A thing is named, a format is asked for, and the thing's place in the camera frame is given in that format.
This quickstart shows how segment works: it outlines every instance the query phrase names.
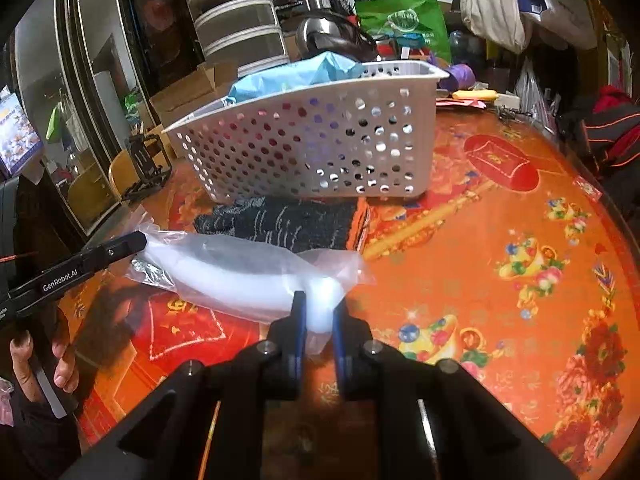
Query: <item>green bag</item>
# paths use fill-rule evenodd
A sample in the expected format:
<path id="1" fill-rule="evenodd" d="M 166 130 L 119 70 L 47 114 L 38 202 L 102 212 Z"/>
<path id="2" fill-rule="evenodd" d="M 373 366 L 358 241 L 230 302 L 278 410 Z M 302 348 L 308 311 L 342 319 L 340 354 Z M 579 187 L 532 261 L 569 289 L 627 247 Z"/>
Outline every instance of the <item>green bag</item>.
<path id="1" fill-rule="evenodd" d="M 360 25 L 369 34 L 424 38 L 433 53 L 451 62 L 449 36 L 437 0 L 358 0 L 355 4 Z"/>

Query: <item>clothes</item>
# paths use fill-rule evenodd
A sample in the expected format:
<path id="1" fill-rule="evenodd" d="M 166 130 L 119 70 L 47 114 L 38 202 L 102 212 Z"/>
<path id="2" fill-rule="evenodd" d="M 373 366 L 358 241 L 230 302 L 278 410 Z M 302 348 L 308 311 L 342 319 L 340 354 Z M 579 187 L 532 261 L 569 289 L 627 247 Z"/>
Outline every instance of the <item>clothes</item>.
<path id="1" fill-rule="evenodd" d="M 364 199 L 324 203 L 263 196 L 217 206 L 212 214 L 198 216 L 193 225 L 200 234 L 226 234 L 299 253 L 358 250 L 367 218 Z"/>
<path id="2" fill-rule="evenodd" d="M 29 402 L 17 387 L 11 397 L 14 426 L 0 426 L 0 476 L 54 480 L 80 457 L 71 416 L 56 418 L 47 404 Z"/>

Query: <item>human hand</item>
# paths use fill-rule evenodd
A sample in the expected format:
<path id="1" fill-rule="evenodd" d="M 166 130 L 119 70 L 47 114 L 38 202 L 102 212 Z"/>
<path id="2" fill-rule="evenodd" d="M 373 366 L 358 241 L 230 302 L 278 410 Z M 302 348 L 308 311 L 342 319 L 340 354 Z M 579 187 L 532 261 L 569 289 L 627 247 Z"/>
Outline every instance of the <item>human hand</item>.
<path id="1" fill-rule="evenodd" d="M 79 375 L 76 368 L 76 353 L 69 344 L 69 325 L 66 317 L 58 309 L 56 333 L 52 338 L 51 351 L 59 359 L 54 383 L 66 393 L 72 393 L 78 387 Z M 14 374 L 24 396 L 31 402 L 46 402 L 38 380 L 29 366 L 29 358 L 33 353 L 33 339 L 28 331 L 22 332 L 9 343 L 11 359 L 14 364 Z"/>

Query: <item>table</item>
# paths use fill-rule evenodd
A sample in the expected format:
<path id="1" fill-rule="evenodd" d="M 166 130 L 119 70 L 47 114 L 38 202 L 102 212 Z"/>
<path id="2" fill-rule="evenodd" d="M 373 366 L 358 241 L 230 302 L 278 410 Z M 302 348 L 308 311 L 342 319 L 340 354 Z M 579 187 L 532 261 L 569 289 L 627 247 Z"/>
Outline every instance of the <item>table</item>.
<path id="1" fill-rule="evenodd" d="M 357 286 L 348 305 L 409 358 L 457 359 L 574 472 L 596 479 L 640 415 L 640 282 L 604 197 L 577 177 L 528 126 L 438 111 L 430 189 L 412 203 L 370 201 L 362 253 L 376 283 Z M 178 164 L 144 205 L 162 228 L 192 231 L 212 202 Z M 266 334 L 109 271 L 62 309 L 91 443 L 183 360 L 227 360 Z M 263 476 L 374 478 L 371 415 L 338 399 L 327 347 L 307 363 L 300 402 L 268 409 Z"/>

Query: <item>yellow object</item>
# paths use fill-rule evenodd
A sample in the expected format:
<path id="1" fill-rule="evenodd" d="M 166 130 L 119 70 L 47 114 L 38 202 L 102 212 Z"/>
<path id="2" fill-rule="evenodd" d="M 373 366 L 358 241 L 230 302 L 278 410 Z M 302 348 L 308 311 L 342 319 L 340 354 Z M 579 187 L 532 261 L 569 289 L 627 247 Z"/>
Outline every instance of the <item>yellow object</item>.
<path id="1" fill-rule="evenodd" d="M 468 99 L 495 101 L 498 97 L 498 92 L 495 90 L 458 90 L 457 92 L 453 92 L 452 97 L 459 101 L 466 101 Z"/>

